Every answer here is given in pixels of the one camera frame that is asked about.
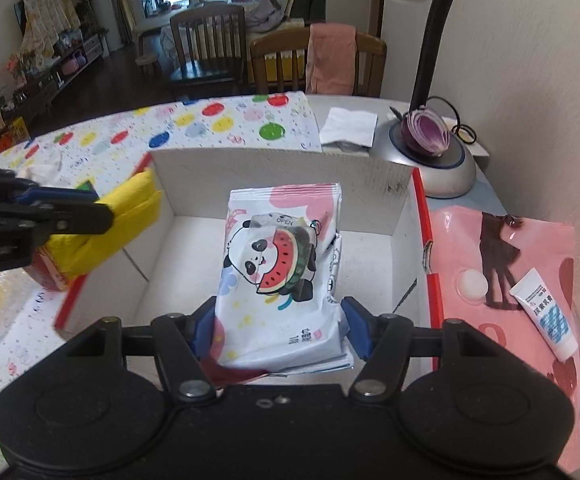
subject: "red onion half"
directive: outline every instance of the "red onion half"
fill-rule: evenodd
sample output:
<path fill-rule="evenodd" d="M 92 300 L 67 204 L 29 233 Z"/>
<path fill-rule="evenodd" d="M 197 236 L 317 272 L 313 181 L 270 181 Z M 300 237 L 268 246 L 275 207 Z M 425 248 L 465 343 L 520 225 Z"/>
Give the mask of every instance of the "red onion half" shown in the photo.
<path fill-rule="evenodd" d="M 408 112 L 401 121 L 401 137 L 411 150 L 427 156 L 440 156 L 450 145 L 446 123 L 431 108 Z"/>

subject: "lamp stand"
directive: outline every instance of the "lamp stand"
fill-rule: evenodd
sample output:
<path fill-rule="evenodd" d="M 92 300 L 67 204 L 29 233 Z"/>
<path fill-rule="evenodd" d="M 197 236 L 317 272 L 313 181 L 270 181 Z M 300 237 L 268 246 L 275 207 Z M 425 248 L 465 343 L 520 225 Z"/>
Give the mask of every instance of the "lamp stand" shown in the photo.
<path fill-rule="evenodd" d="M 432 0 L 426 21 L 426 30 L 423 33 L 417 77 L 414 81 L 410 110 L 416 110 L 426 104 L 430 95 L 432 76 L 435 73 L 436 56 L 439 53 L 441 35 L 444 32 L 446 18 L 453 0 Z"/>

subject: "polka dot tablecloth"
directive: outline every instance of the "polka dot tablecloth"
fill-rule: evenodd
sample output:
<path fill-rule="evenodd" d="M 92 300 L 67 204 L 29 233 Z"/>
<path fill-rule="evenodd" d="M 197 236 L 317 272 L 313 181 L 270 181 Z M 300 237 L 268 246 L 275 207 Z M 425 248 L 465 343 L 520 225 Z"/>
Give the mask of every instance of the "polka dot tablecloth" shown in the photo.
<path fill-rule="evenodd" d="M 0 168 L 56 161 L 61 181 L 100 195 L 132 175 L 145 152 L 188 147 L 282 148 L 320 152 L 319 129 L 302 92 L 240 96 L 141 108 L 75 124 L 0 154 Z M 64 294 L 36 287 L 0 340 L 0 390 L 62 345 L 52 329 Z M 7 467 L 0 450 L 0 472 Z"/>

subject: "white cardboard box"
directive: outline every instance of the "white cardboard box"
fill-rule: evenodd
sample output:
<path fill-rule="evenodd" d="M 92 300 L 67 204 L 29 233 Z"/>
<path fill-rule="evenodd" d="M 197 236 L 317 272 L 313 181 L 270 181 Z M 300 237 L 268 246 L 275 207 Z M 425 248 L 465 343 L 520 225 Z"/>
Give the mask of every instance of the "white cardboard box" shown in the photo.
<path fill-rule="evenodd" d="M 340 182 L 343 196 L 336 299 L 354 296 L 373 314 L 393 312 L 417 280 L 397 313 L 416 326 L 439 326 L 438 283 L 424 268 L 432 230 L 418 170 L 353 155 L 221 148 L 159 150 L 138 170 L 148 164 L 164 190 L 159 221 L 76 280 L 56 329 L 70 335 L 102 316 L 118 316 L 127 326 L 170 312 L 192 313 L 218 288 L 232 189 L 324 182 Z M 151 358 L 128 363 L 158 382 Z M 355 359 L 353 370 L 258 381 L 347 388 L 361 365 Z M 431 369 L 430 359 L 412 360 L 406 383 Z"/>

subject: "cream tube cap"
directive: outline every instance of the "cream tube cap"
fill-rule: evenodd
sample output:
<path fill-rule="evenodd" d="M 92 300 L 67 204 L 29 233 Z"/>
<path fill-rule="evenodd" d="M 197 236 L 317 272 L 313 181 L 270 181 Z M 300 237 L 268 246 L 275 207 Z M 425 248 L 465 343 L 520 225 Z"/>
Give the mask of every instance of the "cream tube cap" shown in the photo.
<path fill-rule="evenodd" d="M 578 349 L 579 343 L 577 343 L 574 334 L 572 334 L 572 336 L 567 338 L 565 341 L 559 342 L 557 345 L 555 345 L 554 355 L 557 357 L 559 361 L 564 363 L 570 357 L 572 357 L 574 352 L 576 352 Z"/>

